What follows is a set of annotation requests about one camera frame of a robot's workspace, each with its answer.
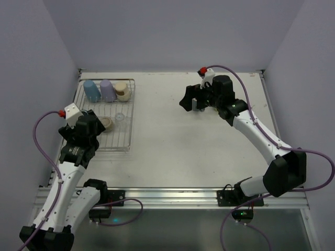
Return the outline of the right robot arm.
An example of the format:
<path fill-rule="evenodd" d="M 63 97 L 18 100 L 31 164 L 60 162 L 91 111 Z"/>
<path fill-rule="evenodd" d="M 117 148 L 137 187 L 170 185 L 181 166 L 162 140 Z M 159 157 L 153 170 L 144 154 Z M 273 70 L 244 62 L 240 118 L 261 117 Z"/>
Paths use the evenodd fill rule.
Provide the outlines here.
<path fill-rule="evenodd" d="M 235 97 L 229 76 L 215 76 L 211 83 L 206 82 L 204 86 L 187 86 L 179 104 L 186 111 L 191 111 L 193 106 L 198 110 L 215 108 L 220 118 L 241 132 L 268 164 L 263 176 L 246 178 L 236 183 L 232 190 L 224 192 L 222 196 L 226 201 L 238 206 L 264 193 L 279 197 L 305 183 L 306 154 L 292 151 L 270 130 L 265 129 L 262 133 L 257 128 L 260 121 L 248 110 L 244 100 Z"/>

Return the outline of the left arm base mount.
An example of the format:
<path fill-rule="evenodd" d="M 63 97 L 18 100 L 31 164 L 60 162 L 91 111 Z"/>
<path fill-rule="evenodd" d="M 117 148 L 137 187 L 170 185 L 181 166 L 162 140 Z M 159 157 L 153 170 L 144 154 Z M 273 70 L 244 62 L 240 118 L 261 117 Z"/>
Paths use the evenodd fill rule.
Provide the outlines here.
<path fill-rule="evenodd" d="M 102 223 L 102 219 L 108 219 L 112 214 L 113 207 L 123 207 L 124 202 L 117 203 L 109 206 L 99 206 L 100 204 L 117 202 L 125 198 L 125 190 L 107 190 L 107 195 L 100 199 L 94 207 L 89 211 L 88 216 L 92 221 Z"/>

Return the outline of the grey blue ceramic mug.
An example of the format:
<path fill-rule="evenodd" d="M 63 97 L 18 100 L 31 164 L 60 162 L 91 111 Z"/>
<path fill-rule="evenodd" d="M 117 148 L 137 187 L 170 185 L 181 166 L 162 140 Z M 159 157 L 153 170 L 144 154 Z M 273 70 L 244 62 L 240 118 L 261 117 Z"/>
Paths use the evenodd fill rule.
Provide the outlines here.
<path fill-rule="evenodd" d="M 205 109 L 198 109 L 197 108 L 197 100 L 196 99 L 192 99 L 192 110 L 195 112 L 204 112 Z"/>

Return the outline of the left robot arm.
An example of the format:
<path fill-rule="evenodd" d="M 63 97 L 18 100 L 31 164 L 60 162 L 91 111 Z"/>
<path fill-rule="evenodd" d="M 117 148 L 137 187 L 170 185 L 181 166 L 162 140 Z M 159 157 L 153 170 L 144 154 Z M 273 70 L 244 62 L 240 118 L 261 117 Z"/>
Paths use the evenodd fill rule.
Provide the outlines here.
<path fill-rule="evenodd" d="M 20 250 L 71 250 L 74 234 L 89 210 L 106 192 L 106 183 L 95 180 L 72 202 L 78 182 L 99 148 L 97 137 L 105 127 L 92 110 L 81 111 L 70 104 L 57 113 L 66 120 L 59 134 L 66 141 L 59 163 L 46 157 L 56 172 L 47 199 L 31 226 L 23 226 Z"/>

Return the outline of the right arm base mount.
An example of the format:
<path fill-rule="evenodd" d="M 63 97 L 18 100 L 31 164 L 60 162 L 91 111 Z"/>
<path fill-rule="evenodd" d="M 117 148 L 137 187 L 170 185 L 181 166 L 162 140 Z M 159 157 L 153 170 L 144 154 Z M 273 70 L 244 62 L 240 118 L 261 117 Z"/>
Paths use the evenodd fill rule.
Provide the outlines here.
<path fill-rule="evenodd" d="M 237 207 L 251 199 L 260 197 L 261 195 L 255 195 L 247 197 L 242 192 L 240 185 L 231 184 L 225 185 L 221 190 L 216 191 L 217 203 L 219 207 Z M 243 223 L 250 223 L 254 217 L 254 207 L 263 207 L 264 200 L 254 201 L 247 205 L 246 209 L 240 208 L 232 212 L 232 217 Z"/>

